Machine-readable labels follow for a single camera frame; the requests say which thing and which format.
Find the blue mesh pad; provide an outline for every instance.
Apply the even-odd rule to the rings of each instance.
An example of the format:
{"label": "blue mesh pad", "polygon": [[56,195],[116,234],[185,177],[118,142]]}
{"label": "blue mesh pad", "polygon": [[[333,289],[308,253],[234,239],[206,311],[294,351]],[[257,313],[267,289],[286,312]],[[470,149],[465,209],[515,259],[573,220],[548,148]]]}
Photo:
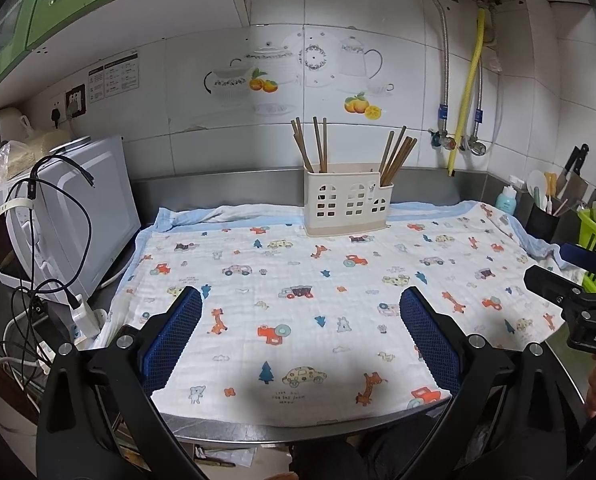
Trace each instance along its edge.
{"label": "blue mesh pad", "polygon": [[194,288],[176,301],[177,309],[142,360],[142,388],[147,397],[165,387],[203,314],[203,300]]}
{"label": "blue mesh pad", "polygon": [[400,297],[400,317],[436,384],[449,390],[453,396],[457,394],[462,383],[458,354],[411,288],[405,290]]}

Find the wall outlet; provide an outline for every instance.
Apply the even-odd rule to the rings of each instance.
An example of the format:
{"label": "wall outlet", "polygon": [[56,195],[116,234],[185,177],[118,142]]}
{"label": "wall outlet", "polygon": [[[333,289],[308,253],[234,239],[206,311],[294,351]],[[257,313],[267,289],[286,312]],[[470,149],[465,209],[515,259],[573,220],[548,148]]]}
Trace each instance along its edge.
{"label": "wall outlet", "polygon": [[58,122],[62,123],[62,121],[66,121],[66,108],[65,108],[64,103],[65,103],[64,94],[58,94],[50,99],[49,107],[48,107],[49,108],[49,116],[47,116],[47,120],[49,121],[49,123],[53,122],[53,120],[50,119],[50,115],[54,108],[57,108],[58,111],[60,112],[60,119],[58,120]]}
{"label": "wall outlet", "polygon": [[72,88],[65,93],[66,117],[76,118],[86,112],[86,89],[84,84]]}

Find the plastic bag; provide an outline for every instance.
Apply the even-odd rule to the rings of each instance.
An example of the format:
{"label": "plastic bag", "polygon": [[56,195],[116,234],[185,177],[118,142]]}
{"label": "plastic bag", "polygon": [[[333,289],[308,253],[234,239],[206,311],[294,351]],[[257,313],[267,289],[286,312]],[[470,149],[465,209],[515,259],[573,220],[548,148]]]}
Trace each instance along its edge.
{"label": "plastic bag", "polygon": [[28,170],[35,164],[35,156],[23,142],[10,140],[0,148],[0,188],[7,180]]}

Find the white microwave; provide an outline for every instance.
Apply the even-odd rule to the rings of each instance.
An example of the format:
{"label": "white microwave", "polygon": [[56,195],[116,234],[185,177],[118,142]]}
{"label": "white microwave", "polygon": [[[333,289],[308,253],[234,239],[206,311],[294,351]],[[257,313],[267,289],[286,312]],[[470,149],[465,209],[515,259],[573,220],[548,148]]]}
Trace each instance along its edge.
{"label": "white microwave", "polygon": [[[38,172],[39,178],[77,199],[91,218],[91,245],[78,279],[69,287],[74,295],[90,298],[113,261],[140,228],[140,221],[120,137],[91,141],[61,154],[94,177],[94,187],[91,187],[78,170],[58,159],[48,162]],[[28,172],[22,173],[0,189],[0,205],[15,183],[28,176]],[[35,286],[49,278],[68,282],[78,269],[86,246],[88,225],[80,208],[49,186],[38,184],[37,189],[33,212],[20,206],[0,216],[0,281],[11,287],[19,286],[20,280],[24,286],[30,286],[31,266]],[[14,195],[26,197],[26,183],[21,184]],[[30,214],[33,215],[33,240]],[[57,286],[49,284],[44,288]],[[64,292],[41,297],[68,304]]]}

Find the metal backsplash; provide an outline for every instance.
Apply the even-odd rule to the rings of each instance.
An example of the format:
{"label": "metal backsplash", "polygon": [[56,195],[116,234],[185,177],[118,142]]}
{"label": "metal backsplash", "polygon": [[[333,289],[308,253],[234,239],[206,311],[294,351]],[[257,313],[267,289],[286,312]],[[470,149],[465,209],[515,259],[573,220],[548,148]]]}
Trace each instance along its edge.
{"label": "metal backsplash", "polygon": [[[475,171],[456,171],[456,176],[449,177],[445,169],[403,168],[394,179],[391,201],[455,205],[480,200],[493,205],[506,185],[493,175]],[[184,211],[220,205],[304,205],[303,170],[299,168],[148,178],[133,181],[131,188],[143,225],[153,223],[160,207]],[[525,225],[533,201],[526,192],[519,197],[515,216]],[[579,229],[578,216],[568,211],[553,242],[577,242]]]}

